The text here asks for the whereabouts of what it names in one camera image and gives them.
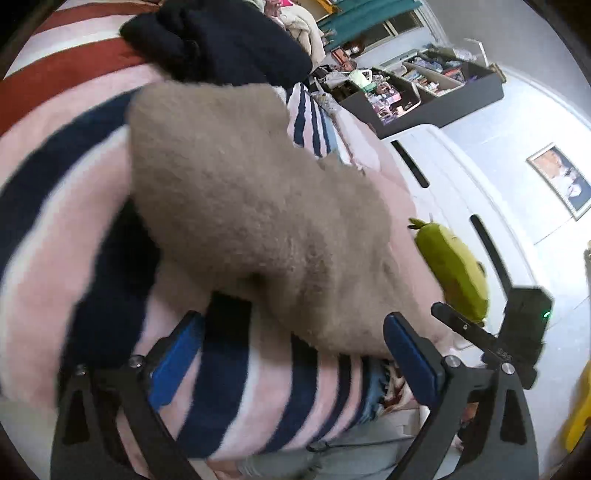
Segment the green plush toy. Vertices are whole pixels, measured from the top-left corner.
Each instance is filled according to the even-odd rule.
[[[449,228],[409,220],[409,228],[418,230],[415,242],[441,285],[445,301],[468,320],[480,322],[489,301],[484,266]]]

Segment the black jacket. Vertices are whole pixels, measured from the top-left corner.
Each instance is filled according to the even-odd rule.
[[[241,0],[168,0],[121,36],[182,82],[290,88],[312,70],[288,32]]]

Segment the picture frame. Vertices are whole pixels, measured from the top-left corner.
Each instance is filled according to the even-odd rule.
[[[591,184],[556,144],[527,159],[532,168],[562,200],[575,220],[591,208]]]

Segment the screw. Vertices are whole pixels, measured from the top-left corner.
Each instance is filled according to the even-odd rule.
[[[445,363],[448,367],[457,368],[462,364],[462,361],[455,355],[448,355],[445,357]]]
[[[129,359],[129,366],[131,368],[139,368],[144,364],[144,357],[141,355],[133,355]]]
[[[508,364],[507,362],[501,365],[501,370],[503,370],[503,372],[505,372],[507,375],[513,375],[515,373],[515,367],[511,364]]]
[[[86,369],[86,365],[80,364],[76,365],[76,369],[74,370],[74,375],[77,377],[81,377],[82,375],[86,375],[88,370]]]

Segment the brown fleece blanket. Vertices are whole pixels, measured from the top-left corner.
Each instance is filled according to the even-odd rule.
[[[238,292],[337,352],[389,356],[382,323],[393,310],[424,323],[378,192],[336,156],[295,147],[269,86],[160,83],[128,117],[137,208],[200,285]]]

